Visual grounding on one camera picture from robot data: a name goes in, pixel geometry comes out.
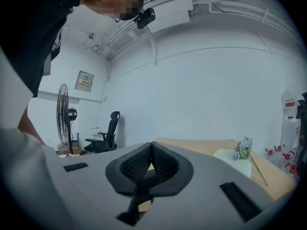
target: desk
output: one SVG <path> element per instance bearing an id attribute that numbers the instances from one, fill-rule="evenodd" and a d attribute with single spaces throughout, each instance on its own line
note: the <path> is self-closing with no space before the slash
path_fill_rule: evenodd
<path id="1" fill-rule="evenodd" d="M 191 141 L 191 140 L 174 140 L 166 138 L 157 138 L 156 142 L 165 143 L 181 148 L 185 148 L 194 152 L 203 153 L 212 156 L 218 149 L 234 150 L 235 140 L 220 141 Z M 295 180 L 278 169 L 275 165 L 268 162 L 256 153 L 252 153 L 253 159 L 259 167 L 268 186 L 265 185 L 259 172 L 252 166 L 251 179 L 261 186 L 271 198 L 276 201 L 283 195 L 293 191 L 297 186 Z"/>

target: plastic bottle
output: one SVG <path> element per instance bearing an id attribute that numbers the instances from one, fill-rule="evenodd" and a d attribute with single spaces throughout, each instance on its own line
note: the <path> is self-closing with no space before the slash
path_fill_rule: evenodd
<path id="1" fill-rule="evenodd" d="M 286 164 L 295 164 L 295 153 L 290 151 L 289 153 L 282 153 L 283 159 L 279 161 L 277 167 L 283 169 Z"/>
<path id="2" fill-rule="evenodd" d="M 293 85 L 287 86 L 282 95 L 283 117 L 287 120 L 289 117 L 296 118 L 297 116 L 297 101 L 296 93 Z"/>
<path id="3" fill-rule="evenodd" d="M 280 162 L 283 160 L 283 149 L 285 148 L 285 145 L 275 147 L 276 153 L 274 155 L 274 164 L 279 168 Z"/>
<path id="4" fill-rule="evenodd" d="M 276 149 L 270 149 L 270 150 L 267 150 L 265 149 L 265 151 L 267 152 L 266 156 L 265 156 L 265 159 L 269 162 L 271 162 L 272 164 L 275 164 L 274 160 L 275 160 L 275 156 L 274 154 L 276 153 Z"/>
<path id="5" fill-rule="evenodd" d="M 283 168 L 283 171 L 286 172 L 287 175 L 289 175 L 291 178 L 294 180 L 298 181 L 299 180 L 299 174 L 296 170 L 296 165 L 295 164 L 286 164 L 285 167 Z"/>

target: chair headrest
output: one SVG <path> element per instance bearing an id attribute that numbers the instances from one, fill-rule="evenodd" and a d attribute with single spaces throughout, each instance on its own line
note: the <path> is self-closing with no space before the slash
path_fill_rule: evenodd
<path id="1" fill-rule="evenodd" d="M 119 111 L 112 112 L 111 119 L 120 119 L 120 112 Z"/>

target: black office chair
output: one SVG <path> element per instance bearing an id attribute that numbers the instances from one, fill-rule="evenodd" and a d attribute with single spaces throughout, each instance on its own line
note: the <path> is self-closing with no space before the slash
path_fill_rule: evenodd
<path id="1" fill-rule="evenodd" d="M 91 144 L 86 146 L 84 150 L 95 153 L 115 150 L 117 148 L 117 145 L 115 142 L 114 132 L 119 119 L 120 119 L 120 112 L 118 111 L 112 112 L 111 121 L 109 123 L 109 129 L 107 133 L 101 133 L 101 132 L 98 133 L 99 135 L 102 135 L 104 140 L 85 139 L 86 141 L 91 142 Z"/>

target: chair armrest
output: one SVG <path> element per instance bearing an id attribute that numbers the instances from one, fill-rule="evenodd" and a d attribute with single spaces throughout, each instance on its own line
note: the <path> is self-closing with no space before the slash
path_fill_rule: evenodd
<path id="1" fill-rule="evenodd" d="M 107 133 L 98 132 L 97 134 L 102 135 L 102 137 L 104 138 L 104 141 L 106 141 L 106 135 L 107 135 Z"/>
<path id="2" fill-rule="evenodd" d="M 85 139 L 85 141 L 89 141 L 89 142 L 92 142 L 92 143 L 96 143 L 96 142 L 98 142 L 99 140 L 95 140 L 95 139 Z"/>

